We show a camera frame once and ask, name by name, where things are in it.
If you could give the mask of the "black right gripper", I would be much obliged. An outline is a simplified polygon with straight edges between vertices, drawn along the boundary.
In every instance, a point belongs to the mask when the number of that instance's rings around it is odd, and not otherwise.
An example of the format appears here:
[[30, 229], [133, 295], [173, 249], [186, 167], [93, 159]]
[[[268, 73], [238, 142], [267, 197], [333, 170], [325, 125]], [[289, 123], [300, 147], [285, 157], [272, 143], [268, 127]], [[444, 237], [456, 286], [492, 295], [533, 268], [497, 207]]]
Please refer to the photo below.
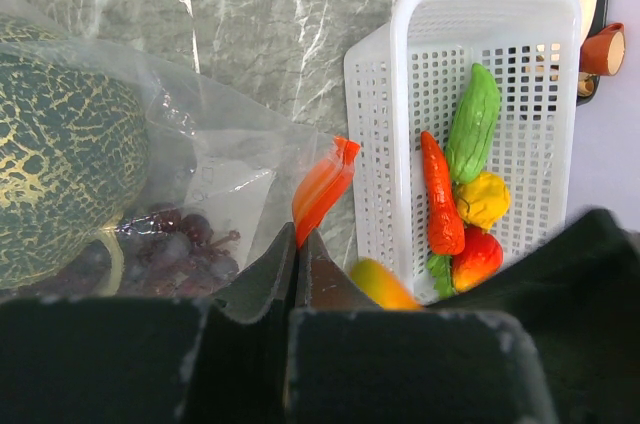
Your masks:
[[532, 336], [559, 420], [639, 420], [639, 234], [591, 208], [441, 308], [499, 310]]

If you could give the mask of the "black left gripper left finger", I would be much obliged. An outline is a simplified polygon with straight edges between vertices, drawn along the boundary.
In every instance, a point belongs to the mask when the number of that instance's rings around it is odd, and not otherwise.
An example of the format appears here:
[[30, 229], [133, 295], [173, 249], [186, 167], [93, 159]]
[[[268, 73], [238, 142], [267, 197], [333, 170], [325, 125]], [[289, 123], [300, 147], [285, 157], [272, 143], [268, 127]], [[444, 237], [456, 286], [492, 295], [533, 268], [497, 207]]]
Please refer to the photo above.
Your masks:
[[1, 307], [5, 423], [280, 423], [295, 230], [203, 298]]

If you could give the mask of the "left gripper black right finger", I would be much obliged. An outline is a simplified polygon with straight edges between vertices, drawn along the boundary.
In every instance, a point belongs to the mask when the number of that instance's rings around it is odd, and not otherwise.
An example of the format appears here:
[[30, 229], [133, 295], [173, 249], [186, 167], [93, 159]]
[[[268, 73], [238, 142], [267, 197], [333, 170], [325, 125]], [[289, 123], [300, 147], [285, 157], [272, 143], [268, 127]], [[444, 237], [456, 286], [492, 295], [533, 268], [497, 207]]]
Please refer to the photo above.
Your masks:
[[289, 423], [554, 423], [537, 349], [493, 311], [379, 307], [318, 232], [299, 254], [289, 316]]

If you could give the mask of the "red orange mango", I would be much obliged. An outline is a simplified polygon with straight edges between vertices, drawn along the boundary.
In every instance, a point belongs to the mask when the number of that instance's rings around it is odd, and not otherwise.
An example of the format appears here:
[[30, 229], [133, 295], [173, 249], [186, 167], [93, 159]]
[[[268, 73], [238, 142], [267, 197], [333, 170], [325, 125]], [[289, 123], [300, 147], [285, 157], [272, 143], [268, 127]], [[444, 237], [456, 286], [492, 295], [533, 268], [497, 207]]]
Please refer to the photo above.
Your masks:
[[386, 310], [421, 311], [413, 297], [395, 274], [373, 259], [358, 260], [348, 272], [350, 279], [371, 300]]

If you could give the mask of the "dark purple grape bunch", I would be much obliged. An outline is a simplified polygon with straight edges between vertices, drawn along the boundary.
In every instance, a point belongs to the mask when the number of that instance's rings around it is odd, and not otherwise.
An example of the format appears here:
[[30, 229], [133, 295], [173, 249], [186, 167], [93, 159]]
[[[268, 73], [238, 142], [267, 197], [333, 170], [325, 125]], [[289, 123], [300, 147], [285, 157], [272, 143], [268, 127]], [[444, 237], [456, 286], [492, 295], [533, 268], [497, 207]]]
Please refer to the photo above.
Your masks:
[[[131, 210], [115, 228], [115, 237], [124, 257], [117, 296], [207, 296], [240, 272], [234, 257], [240, 232], [215, 230], [197, 208], [159, 202]], [[110, 276], [109, 251], [96, 240], [53, 276], [3, 295], [97, 295]]]

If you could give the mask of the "yellow bell pepper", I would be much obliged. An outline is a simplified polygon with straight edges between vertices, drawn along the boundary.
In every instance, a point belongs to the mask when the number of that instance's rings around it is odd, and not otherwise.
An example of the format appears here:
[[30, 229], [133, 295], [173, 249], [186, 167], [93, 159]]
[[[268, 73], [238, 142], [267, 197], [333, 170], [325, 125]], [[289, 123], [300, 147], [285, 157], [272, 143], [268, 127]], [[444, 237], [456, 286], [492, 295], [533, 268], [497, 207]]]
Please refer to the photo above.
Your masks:
[[511, 204], [509, 189], [502, 177], [482, 171], [474, 180], [457, 184], [455, 205], [461, 219], [489, 232], [508, 211]]

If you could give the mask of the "orange carrot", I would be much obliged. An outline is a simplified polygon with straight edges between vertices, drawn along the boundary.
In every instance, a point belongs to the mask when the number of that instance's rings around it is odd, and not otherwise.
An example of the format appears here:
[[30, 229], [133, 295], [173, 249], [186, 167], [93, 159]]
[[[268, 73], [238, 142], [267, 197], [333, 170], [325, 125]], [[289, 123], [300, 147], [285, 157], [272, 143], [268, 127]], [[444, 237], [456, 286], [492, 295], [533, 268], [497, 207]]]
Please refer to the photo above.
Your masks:
[[439, 255], [457, 255], [464, 250], [464, 224], [456, 208], [445, 155], [428, 131], [420, 135], [423, 174], [428, 198], [427, 238]]

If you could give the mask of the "clear zip top bag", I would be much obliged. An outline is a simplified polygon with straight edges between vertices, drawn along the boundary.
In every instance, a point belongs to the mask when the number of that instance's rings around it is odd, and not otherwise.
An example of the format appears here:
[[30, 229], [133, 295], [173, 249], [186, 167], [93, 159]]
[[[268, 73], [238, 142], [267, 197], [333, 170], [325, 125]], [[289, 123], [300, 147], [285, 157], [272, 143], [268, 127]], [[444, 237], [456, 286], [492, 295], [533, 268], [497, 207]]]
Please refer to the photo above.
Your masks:
[[62, 34], [78, 50], [72, 64], [137, 91], [150, 160], [144, 188], [123, 217], [159, 202], [200, 209], [215, 230], [240, 232], [234, 257], [241, 272], [282, 225], [293, 223], [301, 242], [352, 181], [359, 151], [353, 141], [291, 122], [190, 69], [75, 36], [25, 0], [1, 0], [2, 14]]

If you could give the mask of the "green bitter gourd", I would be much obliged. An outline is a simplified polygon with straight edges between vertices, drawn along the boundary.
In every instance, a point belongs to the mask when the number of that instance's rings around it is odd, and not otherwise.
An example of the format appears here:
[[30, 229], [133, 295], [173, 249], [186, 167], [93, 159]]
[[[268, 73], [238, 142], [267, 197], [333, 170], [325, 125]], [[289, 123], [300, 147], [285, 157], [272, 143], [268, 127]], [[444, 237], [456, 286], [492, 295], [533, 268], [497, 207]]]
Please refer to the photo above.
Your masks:
[[501, 94], [490, 71], [480, 63], [457, 105], [445, 157], [451, 179], [459, 184], [474, 180], [486, 165], [501, 110]]

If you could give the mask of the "green netted melon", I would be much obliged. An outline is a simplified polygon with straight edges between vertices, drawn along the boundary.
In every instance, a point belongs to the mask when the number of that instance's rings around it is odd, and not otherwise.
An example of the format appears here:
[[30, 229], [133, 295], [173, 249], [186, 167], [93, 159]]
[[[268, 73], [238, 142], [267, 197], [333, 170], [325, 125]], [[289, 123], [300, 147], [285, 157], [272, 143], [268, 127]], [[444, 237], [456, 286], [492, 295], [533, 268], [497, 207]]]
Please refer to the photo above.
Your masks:
[[109, 252], [99, 289], [117, 292], [116, 226], [144, 188], [150, 160], [137, 91], [72, 64], [62, 34], [1, 16], [1, 286], [58, 274], [93, 241]]

